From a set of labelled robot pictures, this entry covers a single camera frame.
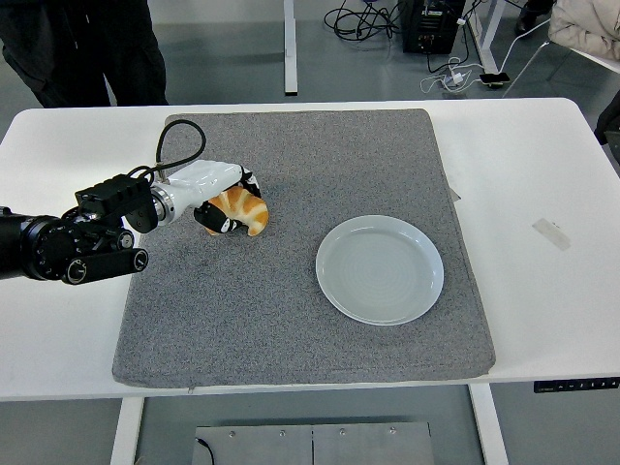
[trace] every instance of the chair leg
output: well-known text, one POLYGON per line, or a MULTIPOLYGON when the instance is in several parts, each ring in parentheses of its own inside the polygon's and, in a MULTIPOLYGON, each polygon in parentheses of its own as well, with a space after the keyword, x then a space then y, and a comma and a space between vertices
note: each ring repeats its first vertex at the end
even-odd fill
POLYGON ((545 41, 544 43, 542 43, 541 46, 539 46, 537 48, 537 50, 534 52, 534 54, 532 55, 532 58, 530 58, 530 60, 525 64, 525 66, 523 67, 523 69, 521 70, 521 72, 517 75, 517 77, 514 79, 514 81, 511 83, 511 85, 509 86, 508 89, 506 89, 506 92, 504 92, 504 95, 502 95, 502 98, 505 98, 508 93, 511 91, 512 87, 516 84, 516 82, 519 80, 519 78, 521 77, 521 75, 523 75, 523 73, 525 72, 525 70, 527 70, 529 68, 529 66, 532 64, 532 62, 534 61, 534 59, 537 57, 537 55, 541 52, 541 50, 543 49, 543 47, 548 46, 550 44, 550 41, 545 41))

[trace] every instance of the ceramic plate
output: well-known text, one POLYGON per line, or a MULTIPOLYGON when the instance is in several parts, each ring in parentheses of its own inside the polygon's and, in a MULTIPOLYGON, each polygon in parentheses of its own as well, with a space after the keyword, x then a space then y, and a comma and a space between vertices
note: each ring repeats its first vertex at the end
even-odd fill
POLYGON ((444 266, 418 228, 370 215, 345 221, 325 236, 317 253, 317 278, 329 301, 354 320, 402 325, 437 301, 444 266))

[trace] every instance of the tape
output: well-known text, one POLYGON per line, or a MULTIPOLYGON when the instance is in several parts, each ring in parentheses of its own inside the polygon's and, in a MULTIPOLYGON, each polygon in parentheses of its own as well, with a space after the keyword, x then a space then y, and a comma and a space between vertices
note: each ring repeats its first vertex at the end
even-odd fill
POLYGON ((560 228, 544 218, 541 218, 539 221, 534 223, 532 228, 542 234, 543 237, 545 237, 561 251, 565 251, 571 247, 571 239, 565 235, 560 228))

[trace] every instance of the person's leg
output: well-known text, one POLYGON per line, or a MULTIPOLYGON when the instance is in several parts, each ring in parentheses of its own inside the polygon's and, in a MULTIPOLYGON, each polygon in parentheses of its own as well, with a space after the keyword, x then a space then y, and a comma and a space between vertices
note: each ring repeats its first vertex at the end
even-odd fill
POLYGON ((601 145, 607 143, 605 131, 620 130, 620 91, 611 100, 611 103, 603 110, 597 121, 594 135, 601 145))
POLYGON ((101 71, 79 46, 71 8, 32 4, 0 8, 7 63, 45 108, 109 106, 101 71))
POLYGON ((119 106, 167 105, 166 66, 146 0, 88 0, 94 47, 119 106))
POLYGON ((548 14, 554 3, 555 0, 528 0, 516 21, 514 33, 522 36, 531 31, 536 25, 536 18, 548 14))

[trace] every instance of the black shoe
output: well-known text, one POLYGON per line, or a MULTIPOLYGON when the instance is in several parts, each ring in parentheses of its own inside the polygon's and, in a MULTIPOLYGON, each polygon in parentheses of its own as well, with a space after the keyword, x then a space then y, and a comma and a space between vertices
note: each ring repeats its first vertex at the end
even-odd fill
POLYGON ((536 25, 536 17, 536 15, 528 12, 527 10, 521 10, 521 14, 514 25, 514 35, 519 37, 534 29, 534 26, 536 25))

